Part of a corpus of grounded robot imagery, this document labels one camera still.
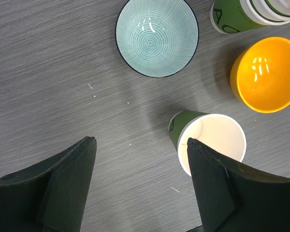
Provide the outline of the stack of green paper cups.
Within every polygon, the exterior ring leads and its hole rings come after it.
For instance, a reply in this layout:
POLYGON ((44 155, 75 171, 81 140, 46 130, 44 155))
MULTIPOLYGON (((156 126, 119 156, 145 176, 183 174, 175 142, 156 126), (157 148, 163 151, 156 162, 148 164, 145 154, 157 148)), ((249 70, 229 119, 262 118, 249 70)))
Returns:
POLYGON ((281 26, 290 23, 290 0, 216 0, 210 20, 224 34, 281 26))

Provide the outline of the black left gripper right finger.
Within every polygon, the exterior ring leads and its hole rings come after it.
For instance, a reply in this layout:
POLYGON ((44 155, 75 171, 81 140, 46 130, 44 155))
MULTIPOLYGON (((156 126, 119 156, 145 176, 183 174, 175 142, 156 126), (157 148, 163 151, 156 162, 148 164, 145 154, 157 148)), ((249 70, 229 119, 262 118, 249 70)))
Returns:
POLYGON ((252 168, 199 140, 187 142, 198 232, 290 232, 290 178, 252 168))

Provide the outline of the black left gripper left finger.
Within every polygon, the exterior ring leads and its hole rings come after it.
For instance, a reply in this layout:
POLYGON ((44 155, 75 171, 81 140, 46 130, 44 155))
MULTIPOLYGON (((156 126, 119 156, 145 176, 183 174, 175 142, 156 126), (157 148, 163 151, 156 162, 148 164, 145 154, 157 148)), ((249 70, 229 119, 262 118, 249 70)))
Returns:
POLYGON ((86 136, 64 151, 0 178, 0 232, 78 232, 96 158, 86 136))

